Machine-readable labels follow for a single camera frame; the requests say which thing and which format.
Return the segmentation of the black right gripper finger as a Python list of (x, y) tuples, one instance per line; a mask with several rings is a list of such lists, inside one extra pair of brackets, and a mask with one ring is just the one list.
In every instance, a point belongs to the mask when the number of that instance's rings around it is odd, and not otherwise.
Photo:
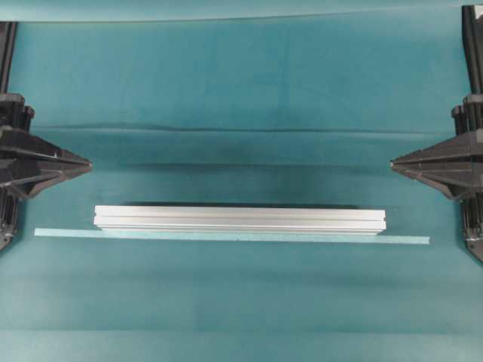
[(462, 133), (429, 148), (403, 155), (392, 160), (391, 165), (446, 162), (476, 156), (482, 156), (482, 129)]
[(482, 191), (480, 164), (391, 164), (391, 168), (439, 190), (452, 201), (462, 201)]

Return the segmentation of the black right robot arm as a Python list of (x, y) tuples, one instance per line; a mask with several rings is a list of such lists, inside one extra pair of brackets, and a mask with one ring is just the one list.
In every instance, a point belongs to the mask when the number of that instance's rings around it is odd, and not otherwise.
[(462, 37), (472, 93), (451, 110), (456, 136), (391, 161), (396, 173), (452, 201), (482, 191), (482, 6), (462, 7)]

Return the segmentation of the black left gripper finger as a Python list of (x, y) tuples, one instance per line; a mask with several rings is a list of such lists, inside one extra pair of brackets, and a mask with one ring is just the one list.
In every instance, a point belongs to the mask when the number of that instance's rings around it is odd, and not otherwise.
[(67, 164), (48, 168), (21, 170), (16, 176), (8, 169), (1, 170), (1, 188), (21, 200), (34, 198), (40, 192), (61, 182), (92, 171), (92, 164)]
[(86, 158), (62, 149), (27, 131), (10, 126), (1, 126), (1, 151), (32, 160), (49, 160), (89, 167), (92, 165)]

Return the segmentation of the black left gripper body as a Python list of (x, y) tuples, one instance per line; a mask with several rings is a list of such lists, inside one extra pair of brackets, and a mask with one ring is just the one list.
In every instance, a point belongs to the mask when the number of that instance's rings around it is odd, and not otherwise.
[(35, 117), (32, 107), (25, 105), (25, 98), (20, 94), (3, 93), (0, 96), (1, 126), (9, 126), (30, 131), (31, 121)]

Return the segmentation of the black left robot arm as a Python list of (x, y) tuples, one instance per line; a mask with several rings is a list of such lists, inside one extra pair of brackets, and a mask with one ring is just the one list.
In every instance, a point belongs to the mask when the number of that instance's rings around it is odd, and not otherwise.
[(92, 170), (92, 163), (29, 132), (33, 108), (7, 92), (17, 30), (1, 23), (1, 188), (25, 200)]

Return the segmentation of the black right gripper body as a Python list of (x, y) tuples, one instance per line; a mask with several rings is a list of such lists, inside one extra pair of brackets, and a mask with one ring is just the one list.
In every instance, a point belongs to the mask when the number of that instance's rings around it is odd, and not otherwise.
[(481, 94), (470, 94), (463, 99), (462, 105), (451, 110), (457, 136), (482, 129), (482, 105)]

